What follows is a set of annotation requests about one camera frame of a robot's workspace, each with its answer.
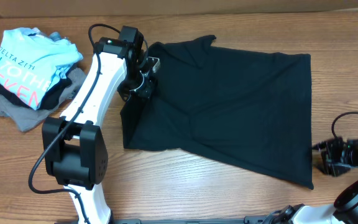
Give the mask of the black t-shirt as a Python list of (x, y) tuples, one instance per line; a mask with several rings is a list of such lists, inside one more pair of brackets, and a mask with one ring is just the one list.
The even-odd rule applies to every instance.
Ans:
[(149, 100), (121, 110), (126, 149), (180, 148), (313, 187), (311, 57), (214, 46), (214, 35), (149, 47), (160, 60)]

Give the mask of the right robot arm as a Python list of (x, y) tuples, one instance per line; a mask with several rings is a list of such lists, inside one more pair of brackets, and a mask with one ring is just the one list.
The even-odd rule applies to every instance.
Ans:
[[(338, 176), (358, 167), (358, 139), (330, 139), (315, 145), (323, 149), (323, 173)], [(320, 207), (304, 204), (272, 212), (263, 223), (358, 223), (358, 180), (346, 188), (334, 203)]]

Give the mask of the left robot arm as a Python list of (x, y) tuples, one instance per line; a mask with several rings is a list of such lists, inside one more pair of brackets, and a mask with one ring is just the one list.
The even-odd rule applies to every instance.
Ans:
[(160, 60), (149, 56), (143, 34), (124, 26), (118, 38), (92, 41), (93, 60), (79, 92), (59, 118), (42, 126), (44, 152), (33, 166), (29, 188), (38, 194), (67, 192), (78, 223), (113, 223), (102, 181), (108, 151), (101, 132), (115, 93), (125, 102), (122, 111), (124, 142), (128, 143), (146, 102), (157, 85), (154, 74)]

